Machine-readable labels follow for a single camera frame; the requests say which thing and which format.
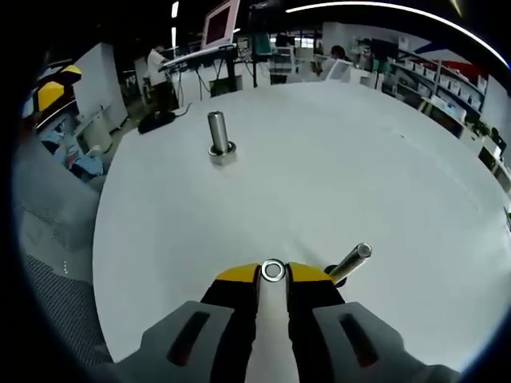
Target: ceiling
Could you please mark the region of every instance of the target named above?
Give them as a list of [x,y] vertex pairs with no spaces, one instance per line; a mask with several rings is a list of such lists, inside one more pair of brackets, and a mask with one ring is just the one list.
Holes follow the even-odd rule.
[[[219,0],[180,0],[177,18],[171,18],[173,0],[167,2],[133,3],[132,6],[101,4],[79,9],[72,17],[63,16],[51,39],[52,60],[72,58],[76,60],[99,41],[113,45],[119,69],[131,69],[133,60],[141,57],[155,44],[169,44],[171,28],[177,28],[177,44],[185,45],[197,41],[202,32],[204,16],[218,4]],[[508,62],[511,62],[509,42],[509,20],[501,19],[501,10],[489,7],[484,0],[383,0],[409,6],[446,18],[488,42]],[[248,7],[259,0],[240,0],[240,12],[236,26],[240,34],[248,32]],[[262,11],[252,24],[267,32],[319,27],[325,21],[339,21],[372,26],[382,26],[416,34],[430,41],[441,42],[467,60],[493,74],[508,89],[511,89],[509,70],[492,54],[450,27],[426,18],[397,10],[382,10],[368,6],[339,6],[317,10],[305,10],[286,14],[288,8],[314,4],[318,0],[280,0],[280,8]]]

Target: floor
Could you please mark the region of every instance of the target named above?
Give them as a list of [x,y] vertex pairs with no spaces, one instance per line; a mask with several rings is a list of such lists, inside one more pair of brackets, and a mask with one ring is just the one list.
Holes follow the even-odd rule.
[[117,148],[119,147],[119,144],[121,143],[124,134],[126,134],[127,132],[131,132],[132,130],[137,128],[141,119],[148,112],[148,107],[144,104],[144,102],[141,99],[134,101],[130,105],[127,105],[126,109],[128,110],[128,118],[126,119],[125,123],[121,126],[120,129],[114,130],[112,132],[111,134],[113,141],[112,147],[110,148],[110,150],[107,151],[107,153],[104,153],[101,156],[106,171],[108,171],[108,169],[110,168],[110,165],[113,161],[113,157],[117,152]]

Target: monitor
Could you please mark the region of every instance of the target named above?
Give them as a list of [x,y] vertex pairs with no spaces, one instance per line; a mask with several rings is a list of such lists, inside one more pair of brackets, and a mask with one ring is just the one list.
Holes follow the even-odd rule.
[[202,49],[231,44],[240,0],[228,0],[206,15]]

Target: metal cylinder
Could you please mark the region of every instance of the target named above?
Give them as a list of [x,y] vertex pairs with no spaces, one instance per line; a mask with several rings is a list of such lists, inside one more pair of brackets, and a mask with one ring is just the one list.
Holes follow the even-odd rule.
[[333,283],[335,285],[341,283],[341,281],[348,275],[363,265],[368,260],[372,252],[373,249],[367,243],[359,243],[355,249],[353,249],[350,254],[348,254],[346,258],[329,273]]
[[213,148],[218,154],[224,154],[229,149],[225,119],[222,112],[211,112],[208,114],[209,130],[213,139]]

